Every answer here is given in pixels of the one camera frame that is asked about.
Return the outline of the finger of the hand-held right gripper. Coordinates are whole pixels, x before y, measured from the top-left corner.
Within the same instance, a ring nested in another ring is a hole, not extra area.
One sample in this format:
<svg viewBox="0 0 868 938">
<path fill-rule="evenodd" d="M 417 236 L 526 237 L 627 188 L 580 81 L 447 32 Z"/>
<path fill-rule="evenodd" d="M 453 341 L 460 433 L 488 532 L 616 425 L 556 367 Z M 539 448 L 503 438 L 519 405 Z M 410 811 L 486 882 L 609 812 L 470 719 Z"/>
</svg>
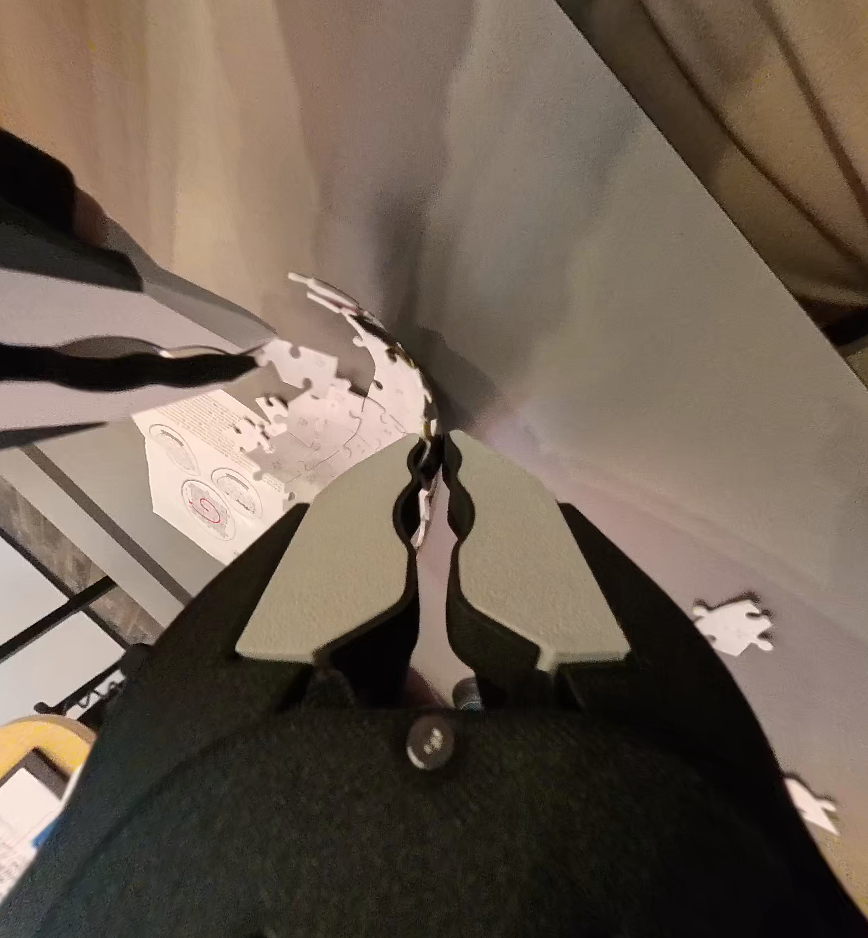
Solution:
<svg viewBox="0 0 868 938">
<path fill-rule="evenodd" d="M 165 349 L 123 336 L 60 346 L 0 341 L 0 450 L 98 428 L 216 389 L 261 362 L 261 347 L 238 353 Z"/>
<path fill-rule="evenodd" d="M 41 216 L 0 198 L 0 356 L 4 346 L 174 358 L 257 355 L 275 330 L 155 263 L 91 198 Z"/>
</svg>

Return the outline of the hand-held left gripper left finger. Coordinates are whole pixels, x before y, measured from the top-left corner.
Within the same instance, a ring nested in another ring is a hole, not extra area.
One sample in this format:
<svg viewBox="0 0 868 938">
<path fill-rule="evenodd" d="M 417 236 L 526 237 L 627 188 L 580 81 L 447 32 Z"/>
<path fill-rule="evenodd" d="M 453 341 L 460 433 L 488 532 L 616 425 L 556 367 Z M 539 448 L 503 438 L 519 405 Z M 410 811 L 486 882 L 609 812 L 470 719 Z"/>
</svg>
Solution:
<svg viewBox="0 0 868 938">
<path fill-rule="evenodd" d="M 362 704 L 402 704 L 420 632 L 412 537 L 424 460 L 423 438 L 407 434 L 315 497 L 237 641 L 239 656 L 332 669 Z"/>
</svg>

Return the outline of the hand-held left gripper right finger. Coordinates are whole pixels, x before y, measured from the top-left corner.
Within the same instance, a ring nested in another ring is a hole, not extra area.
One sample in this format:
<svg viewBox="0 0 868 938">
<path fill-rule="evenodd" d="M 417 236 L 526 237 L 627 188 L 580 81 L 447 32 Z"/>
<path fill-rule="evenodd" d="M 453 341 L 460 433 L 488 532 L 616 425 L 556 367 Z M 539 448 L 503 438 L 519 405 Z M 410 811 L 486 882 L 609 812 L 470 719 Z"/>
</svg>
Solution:
<svg viewBox="0 0 868 938">
<path fill-rule="evenodd" d="M 534 475 L 462 430 L 442 443 L 455 535 L 451 650 L 481 710 L 556 701 L 573 673 L 623 669 L 632 650 L 564 512 Z"/>
</svg>

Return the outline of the partly built puzzle ball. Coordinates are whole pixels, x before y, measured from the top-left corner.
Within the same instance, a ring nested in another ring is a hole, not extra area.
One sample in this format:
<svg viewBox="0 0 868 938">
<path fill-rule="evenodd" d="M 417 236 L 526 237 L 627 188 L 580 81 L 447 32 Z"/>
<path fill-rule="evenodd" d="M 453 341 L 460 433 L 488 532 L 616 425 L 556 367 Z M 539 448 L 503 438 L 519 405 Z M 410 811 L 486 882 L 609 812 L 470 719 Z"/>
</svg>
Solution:
<svg viewBox="0 0 868 938">
<path fill-rule="evenodd" d="M 337 365 L 323 397 L 285 384 L 273 365 L 264 366 L 297 393 L 269 391 L 256 398 L 260 416 L 236 426 L 238 447 L 257 465 L 256 479 L 282 484 L 289 510 L 406 436 L 432 439 L 438 417 L 422 370 L 373 313 L 316 277 L 290 272 L 287 279 L 346 323 L 351 344 L 373 366 L 368 388 L 358 391 Z"/>
</svg>

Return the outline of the white puzzle piece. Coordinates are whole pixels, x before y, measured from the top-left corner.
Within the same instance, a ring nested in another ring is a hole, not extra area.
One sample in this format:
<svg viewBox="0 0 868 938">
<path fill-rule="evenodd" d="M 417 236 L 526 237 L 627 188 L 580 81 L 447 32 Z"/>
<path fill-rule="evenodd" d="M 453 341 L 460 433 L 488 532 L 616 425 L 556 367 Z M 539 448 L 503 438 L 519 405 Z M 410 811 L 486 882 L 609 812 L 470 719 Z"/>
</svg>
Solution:
<svg viewBox="0 0 868 938">
<path fill-rule="evenodd" d="M 719 654 L 735 658 L 750 647 L 764 652 L 773 650 L 767 635 L 773 627 L 772 620 L 753 597 L 729 599 L 713 607 L 697 602 L 691 615 L 699 633 Z"/>
<path fill-rule="evenodd" d="M 832 837 L 840 837 L 838 808 L 832 800 L 812 791 L 796 776 L 786 775 L 783 782 L 793 806 L 808 825 L 824 830 Z"/>
<path fill-rule="evenodd" d="M 261 367 L 273 365 L 285 384 L 317 397 L 325 396 L 336 379 L 337 357 L 280 338 L 255 350 L 253 358 Z"/>
</svg>

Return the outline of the white instruction sheet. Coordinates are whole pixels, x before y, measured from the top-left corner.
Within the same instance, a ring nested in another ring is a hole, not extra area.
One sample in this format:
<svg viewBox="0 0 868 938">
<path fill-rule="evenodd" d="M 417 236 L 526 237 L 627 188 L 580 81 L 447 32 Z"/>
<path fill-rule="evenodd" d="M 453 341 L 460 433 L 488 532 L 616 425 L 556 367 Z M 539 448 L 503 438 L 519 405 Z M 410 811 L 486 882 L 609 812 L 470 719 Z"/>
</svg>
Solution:
<svg viewBox="0 0 868 938">
<path fill-rule="evenodd" d="M 252 412 L 223 390 L 133 417 L 148 464 L 154 514 L 228 565 L 286 512 L 281 483 L 256 479 L 236 426 Z"/>
</svg>

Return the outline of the yellow round stool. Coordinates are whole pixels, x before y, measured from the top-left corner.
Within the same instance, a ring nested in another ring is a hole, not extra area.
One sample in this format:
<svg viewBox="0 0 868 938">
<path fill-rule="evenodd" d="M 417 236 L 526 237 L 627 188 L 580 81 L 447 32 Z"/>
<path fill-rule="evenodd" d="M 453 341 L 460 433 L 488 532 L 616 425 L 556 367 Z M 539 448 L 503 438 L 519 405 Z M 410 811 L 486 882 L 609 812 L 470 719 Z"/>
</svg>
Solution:
<svg viewBox="0 0 868 938">
<path fill-rule="evenodd" d="M 81 722 L 53 715 L 33 715 L 0 726 L 0 782 L 35 753 L 65 780 L 83 766 L 96 741 Z"/>
</svg>

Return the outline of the white printed sheet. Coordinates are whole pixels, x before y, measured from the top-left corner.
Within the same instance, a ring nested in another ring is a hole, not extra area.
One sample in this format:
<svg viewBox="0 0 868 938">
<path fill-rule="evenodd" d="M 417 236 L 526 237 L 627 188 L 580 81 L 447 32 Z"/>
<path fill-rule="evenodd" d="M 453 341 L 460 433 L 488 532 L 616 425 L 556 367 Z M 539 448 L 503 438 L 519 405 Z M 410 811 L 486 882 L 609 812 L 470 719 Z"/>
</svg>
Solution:
<svg viewBox="0 0 868 938">
<path fill-rule="evenodd" d="M 35 859 L 67 785 L 65 772 L 38 748 L 0 778 L 0 905 Z"/>
</svg>

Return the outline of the beige curtain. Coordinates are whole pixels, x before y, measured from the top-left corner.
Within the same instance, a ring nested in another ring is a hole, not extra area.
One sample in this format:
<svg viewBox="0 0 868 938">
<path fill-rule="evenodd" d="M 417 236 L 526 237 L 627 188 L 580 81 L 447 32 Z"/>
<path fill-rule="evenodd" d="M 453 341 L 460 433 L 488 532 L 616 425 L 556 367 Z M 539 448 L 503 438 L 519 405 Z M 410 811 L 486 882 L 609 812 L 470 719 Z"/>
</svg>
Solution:
<svg viewBox="0 0 868 938">
<path fill-rule="evenodd" d="M 868 1 L 558 6 L 868 388 Z"/>
</svg>

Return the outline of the black metal table frame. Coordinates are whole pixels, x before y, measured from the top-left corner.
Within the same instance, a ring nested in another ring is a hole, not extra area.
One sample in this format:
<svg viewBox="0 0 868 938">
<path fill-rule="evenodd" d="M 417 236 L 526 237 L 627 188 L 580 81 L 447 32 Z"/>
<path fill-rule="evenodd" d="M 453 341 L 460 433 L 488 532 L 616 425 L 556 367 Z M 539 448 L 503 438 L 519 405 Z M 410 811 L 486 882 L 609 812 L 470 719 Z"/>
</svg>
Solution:
<svg viewBox="0 0 868 938">
<path fill-rule="evenodd" d="M 33 622 L 17 634 L 0 644 L 0 664 L 12 658 L 54 628 L 75 615 L 86 614 L 91 604 L 100 600 L 117 587 L 117 583 L 104 576 L 78 593 L 69 596 L 54 611 Z"/>
</svg>

